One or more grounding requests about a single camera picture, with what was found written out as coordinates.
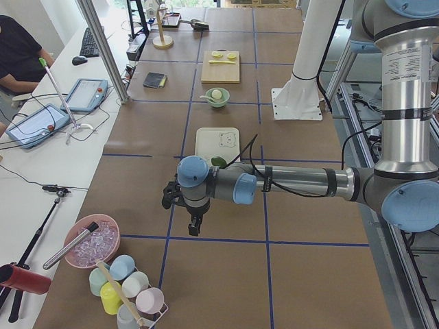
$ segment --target wooden cutting board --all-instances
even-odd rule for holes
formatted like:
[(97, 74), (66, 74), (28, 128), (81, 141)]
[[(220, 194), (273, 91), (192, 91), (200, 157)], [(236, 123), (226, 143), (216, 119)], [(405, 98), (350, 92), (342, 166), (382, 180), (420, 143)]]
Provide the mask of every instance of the wooden cutting board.
[[(215, 51), (222, 54), (222, 57), (213, 57), (212, 50), (204, 52), (203, 67), (201, 71), (201, 82), (203, 84), (238, 84), (239, 83), (239, 52), (238, 51)], [(235, 59), (227, 58), (230, 53), (235, 53)], [(227, 60), (236, 64), (211, 64), (209, 60)]]

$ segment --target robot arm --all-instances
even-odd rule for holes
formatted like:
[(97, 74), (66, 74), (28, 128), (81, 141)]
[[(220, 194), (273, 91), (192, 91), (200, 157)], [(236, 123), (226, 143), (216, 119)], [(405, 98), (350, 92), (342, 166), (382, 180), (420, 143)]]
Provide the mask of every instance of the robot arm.
[[(383, 54), (380, 161), (374, 168), (334, 171), (248, 164), (219, 169), (198, 157), (185, 158), (178, 179), (164, 190), (163, 205), (187, 208), (192, 235), (198, 235), (211, 197), (251, 204), (257, 186), (360, 202), (408, 232), (439, 224), (438, 168), (429, 160), (429, 70), (439, 35), (439, 1), (356, 0), (354, 9), (351, 39), (373, 41)], [(313, 27), (305, 21), (307, 28)]]

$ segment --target yellow cup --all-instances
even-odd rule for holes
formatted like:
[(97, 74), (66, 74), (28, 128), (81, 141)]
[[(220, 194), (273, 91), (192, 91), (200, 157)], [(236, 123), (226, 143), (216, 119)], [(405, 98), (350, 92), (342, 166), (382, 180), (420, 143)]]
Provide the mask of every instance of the yellow cup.
[(104, 310), (107, 314), (116, 315), (117, 310), (123, 304), (117, 292), (111, 286), (111, 283), (107, 282), (101, 288), (101, 301), (102, 305), (104, 305)]

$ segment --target ice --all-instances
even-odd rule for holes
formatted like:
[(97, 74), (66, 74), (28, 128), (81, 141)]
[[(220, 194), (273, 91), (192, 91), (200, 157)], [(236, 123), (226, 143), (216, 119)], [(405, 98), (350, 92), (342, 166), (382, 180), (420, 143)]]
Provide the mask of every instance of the ice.
[(103, 260), (111, 253), (117, 242), (117, 229), (107, 221), (98, 221), (98, 229), (76, 245), (73, 252), (72, 263), (80, 267), (89, 267), (98, 260)]

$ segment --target white plate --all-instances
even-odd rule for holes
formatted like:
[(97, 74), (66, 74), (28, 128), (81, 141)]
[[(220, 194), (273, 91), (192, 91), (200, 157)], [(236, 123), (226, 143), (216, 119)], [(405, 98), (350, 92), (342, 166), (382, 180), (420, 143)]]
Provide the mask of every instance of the white plate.
[(212, 127), (197, 130), (195, 155), (212, 165), (211, 158), (220, 156), (227, 163), (239, 154), (239, 131), (236, 128)]

